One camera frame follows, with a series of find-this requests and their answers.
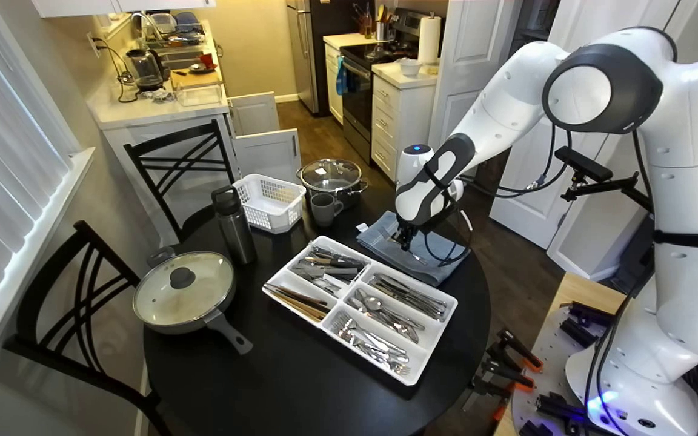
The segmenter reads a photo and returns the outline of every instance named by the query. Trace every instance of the pan handle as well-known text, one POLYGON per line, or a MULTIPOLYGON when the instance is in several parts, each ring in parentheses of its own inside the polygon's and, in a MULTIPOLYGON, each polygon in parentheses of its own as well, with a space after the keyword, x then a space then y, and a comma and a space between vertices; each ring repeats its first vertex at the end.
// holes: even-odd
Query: pan handle
POLYGON ((230 322, 229 318, 223 314, 223 310, 212 310, 206 318, 204 318, 204 325, 208 330, 216 330, 220 333, 233 347, 237 354, 250 354, 252 351, 252 342, 239 335, 230 322))

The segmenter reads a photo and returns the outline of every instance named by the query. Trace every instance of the refrigerator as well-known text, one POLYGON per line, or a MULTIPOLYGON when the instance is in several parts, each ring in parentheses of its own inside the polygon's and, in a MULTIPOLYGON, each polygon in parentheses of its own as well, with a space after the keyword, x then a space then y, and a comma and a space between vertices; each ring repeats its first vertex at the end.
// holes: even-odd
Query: refrigerator
POLYGON ((358 12, 373 15, 373 2, 361 0, 287 0, 296 89, 302 107, 327 115, 326 33, 351 33, 358 29, 358 12))

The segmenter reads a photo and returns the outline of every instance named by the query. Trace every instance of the white cutlery tray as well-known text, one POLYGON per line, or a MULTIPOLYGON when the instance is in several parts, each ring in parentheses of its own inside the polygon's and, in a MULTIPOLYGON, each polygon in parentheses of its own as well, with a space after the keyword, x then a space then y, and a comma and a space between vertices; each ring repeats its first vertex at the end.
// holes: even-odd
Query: white cutlery tray
POLYGON ((435 354, 447 325, 452 322, 452 314, 459 308, 459 300, 453 296, 448 296, 439 288, 432 288, 432 287, 427 287, 427 283, 421 283, 407 274, 401 274, 397 268, 391 268, 391 267, 385 267, 385 265, 380 265, 380 261, 376 261, 361 251, 355 251, 351 247, 334 243, 329 238, 316 238, 283 268, 278 268, 264 283, 261 291, 271 300, 283 306, 287 310, 302 318, 307 325, 323 330, 334 342, 345 344, 347 348, 351 348, 355 354, 358 354, 361 358, 365 358, 376 368, 385 371, 391 377, 401 380, 402 386, 416 386, 420 383, 420 377, 429 363, 429 357, 435 354), (323 276, 326 282, 332 283, 329 287, 332 294, 329 294, 329 291, 316 287, 311 279, 302 279, 294 271, 294 267, 298 261, 302 261, 307 254, 312 254, 316 249, 327 249, 332 254, 363 261, 363 267, 358 268, 358 274, 351 282, 349 279, 339 282, 329 274, 323 276), (407 296, 413 296, 415 300, 429 300, 432 308, 439 308, 439 314, 435 314, 432 310, 420 310, 413 302, 391 296, 391 291, 385 291, 384 287, 376 287, 378 274, 385 279, 393 279, 396 283, 402 283, 407 296), (276 287, 327 302, 326 318, 323 321, 311 318, 298 306, 294 306, 289 298, 278 298, 278 294, 271 291, 276 287), (391 313, 393 318, 405 321, 405 325, 413 328, 415 335, 405 335, 405 333, 396 330, 391 322, 384 322, 378 314, 363 310, 363 306, 356 308, 358 294, 363 298, 369 298, 369 296, 378 298, 384 302, 380 308, 385 313, 391 313), (361 340, 365 340, 372 333, 373 344, 378 344, 376 340, 384 340, 384 344, 391 344, 393 354, 378 351, 378 348, 369 351, 369 348, 363 348, 363 344, 349 344, 349 340, 355 336, 356 330, 349 333, 347 322, 361 330, 361 340))

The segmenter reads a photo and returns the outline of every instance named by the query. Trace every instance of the frying pan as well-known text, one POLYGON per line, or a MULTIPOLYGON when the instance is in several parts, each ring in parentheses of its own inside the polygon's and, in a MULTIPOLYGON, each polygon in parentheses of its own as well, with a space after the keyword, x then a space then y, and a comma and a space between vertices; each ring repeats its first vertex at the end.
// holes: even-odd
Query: frying pan
POLYGON ((223 313, 233 294, 233 265, 223 254, 186 251, 144 276, 133 298, 133 313, 144 325, 162 335, 186 335, 202 328, 216 330, 237 354, 250 354, 252 342, 223 313))

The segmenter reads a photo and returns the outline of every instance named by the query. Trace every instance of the cutlery tray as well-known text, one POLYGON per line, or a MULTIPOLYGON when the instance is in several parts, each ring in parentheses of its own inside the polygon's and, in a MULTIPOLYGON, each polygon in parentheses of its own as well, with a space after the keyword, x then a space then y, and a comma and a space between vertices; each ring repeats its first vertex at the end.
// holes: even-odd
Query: cutlery tray
POLYGON ((342 243, 316 238, 261 288, 402 386, 416 386, 459 300, 342 243))

